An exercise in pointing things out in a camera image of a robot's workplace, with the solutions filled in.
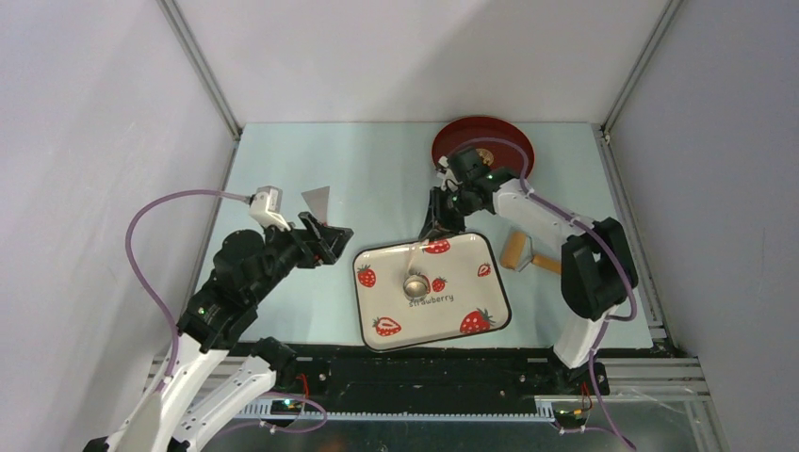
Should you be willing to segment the steel scraper orange handle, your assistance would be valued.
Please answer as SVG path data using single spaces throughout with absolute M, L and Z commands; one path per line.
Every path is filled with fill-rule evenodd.
M 302 198 L 309 212 L 323 225 L 329 224 L 330 187 L 322 186 L 304 191 Z

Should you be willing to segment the round dark red tray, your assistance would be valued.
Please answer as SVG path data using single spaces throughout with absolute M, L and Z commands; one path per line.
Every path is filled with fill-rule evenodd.
M 516 126 L 489 116 L 468 116 L 444 126 L 432 142 L 432 162 L 463 147 L 475 148 L 492 170 L 507 168 L 517 176 L 530 176 L 535 162 L 533 146 Z

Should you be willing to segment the round steel dough cutter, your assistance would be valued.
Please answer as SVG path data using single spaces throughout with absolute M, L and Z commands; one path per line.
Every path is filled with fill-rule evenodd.
M 410 274 L 402 284 L 402 292 L 408 299 L 424 299 L 431 292 L 431 284 L 422 274 Z

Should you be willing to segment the wooden dough roller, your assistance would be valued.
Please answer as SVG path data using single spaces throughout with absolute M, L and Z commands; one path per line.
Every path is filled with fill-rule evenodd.
M 499 263 L 515 272 L 521 272 L 527 266 L 537 266 L 556 275 L 562 274 L 561 262 L 534 250 L 531 239 L 519 231 L 509 233 Z

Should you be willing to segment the white strawberry print tray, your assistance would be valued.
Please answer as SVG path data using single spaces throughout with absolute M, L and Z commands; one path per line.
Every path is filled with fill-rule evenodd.
M 504 329 L 512 309 L 489 240 L 458 234 L 424 241 L 419 259 L 431 284 L 424 299 L 402 292 L 409 246 L 360 252 L 353 275 L 361 337 L 377 352 L 417 347 Z

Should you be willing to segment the white dough piece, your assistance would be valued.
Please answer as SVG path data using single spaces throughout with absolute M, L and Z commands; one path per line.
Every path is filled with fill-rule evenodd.
M 405 275 L 407 278 L 421 273 L 419 259 L 423 255 L 424 246 L 425 243 L 423 241 L 416 241 L 409 246 L 405 268 Z

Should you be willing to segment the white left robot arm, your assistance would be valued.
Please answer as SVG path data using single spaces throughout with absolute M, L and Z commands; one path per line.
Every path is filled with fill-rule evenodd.
M 260 302 L 293 269 L 335 264 L 353 237 L 352 229 L 328 226 L 309 212 L 299 218 L 300 228 L 269 226 L 225 237 L 208 280 L 176 323 L 169 358 L 122 425 L 88 441 L 85 450 L 201 451 L 251 401 L 294 387 L 294 350 L 267 337 L 224 383 L 196 398 L 257 318 Z

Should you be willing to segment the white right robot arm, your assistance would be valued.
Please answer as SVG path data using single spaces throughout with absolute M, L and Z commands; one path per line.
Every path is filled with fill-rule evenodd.
M 571 394 L 586 380 L 583 365 L 593 359 L 608 325 L 637 315 L 638 274 L 627 236 L 614 218 L 596 221 L 551 202 L 518 173 L 493 169 L 476 148 L 439 158 L 441 183 L 430 191 L 422 241 L 465 231 L 465 220 L 486 211 L 514 223 L 561 263 L 561 294 L 569 316 L 547 372 L 551 387 Z

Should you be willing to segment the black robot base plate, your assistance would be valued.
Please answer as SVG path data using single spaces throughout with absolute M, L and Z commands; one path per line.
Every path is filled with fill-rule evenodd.
M 277 391 L 309 396 L 326 411 L 522 413 L 538 396 L 593 407 L 594 396 L 610 392 L 602 363 L 569 369 L 548 348 L 291 349 L 295 362 L 277 379 Z

